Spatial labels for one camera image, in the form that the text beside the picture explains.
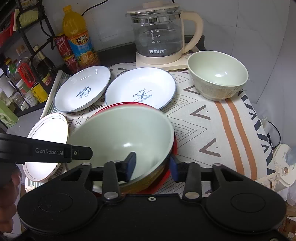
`human hand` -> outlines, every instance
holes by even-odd
[[[11,175],[11,181],[0,188],[0,232],[10,233],[13,229],[12,217],[17,211],[15,201],[19,194],[20,181],[20,171],[17,169]]]

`oval white plate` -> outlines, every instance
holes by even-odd
[[[110,76],[109,69],[101,65],[79,71],[58,90],[55,107],[61,112],[76,112],[89,107],[102,96]]]
[[[172,100],[175,90],[175,80],[168,72],[152,67],[137,68],[113,80],[105,101],[107,105],[139,102],[159,110]]]
[[[68,136],[69,126],[66,118],[60,113],[52,113],[34,125],[28,138],[66,143]],[[57,162],[26,162],[23,169],[30,180],[40,182],[54,174],[59,166],[60,163]]]

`patterned tablecloth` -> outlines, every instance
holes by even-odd
[[[110,67],[111,81],[134,69],[135,63]],[[204,98],[194,87],[187,70],[170,72],[177,90],[162,111],[173,124],[178,146],[178,158],[197,162],[201,167],[222,163],[245,176],[257,180],[275,172],[273,153],[263,126],[248,97],[242,90],[225,101],[214,102]],[[58,112],[53,104],[56,92],[70,76],[59,71],[42,116]],[[106,106],[104,95],[93,105],[77,113],[63,113],[70,132],[75,131],[94,113]],[[27,188],[41,183],[27,181]],[[157,193],[182,194],[184,183],[175,183],[171,177]],[[203,193],[210,192],[210,184],[203,183]]]

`red can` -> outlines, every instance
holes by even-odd
[[[68,69],[72,72],[72,74],[77,73],[80,70],[80,66],[74,54],[63,58],[65,64],[67,65]]]
[[[54,38],[54,41],[57,45],[57,49],[59,50],[59,54],[62,56],[62,58],[65,58],[73,54],[66,35],[62,35],[58,38]]]

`wall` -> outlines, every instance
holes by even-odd
[[[88,11],[84,18],[96,50],[132,42],[131,20],[127,9],[149,0],[109,0]],[[62,8],[72,5],[74,11],[98,4],[98,0],[44,0],[45,11],[56,33],[62,29]],[[278,57],[289,11],[289,0],[176,0],[185,10],[198,12],[204,20],[205,47],[239,59],[248,69],[247,94],[253,103],[259,99]],[[193,34],[192,22],[185,22],[185,34]],[[46,36],[40,26],[28,33],[33,43]],[[17,47],[6,54],[14,54]],[[61,64],[57,50],[45,50],[55,63]]]
[[[282,135],[282,143],[296,145],[296,3],[291,1],[289,20],[279,57],[257,103]]]

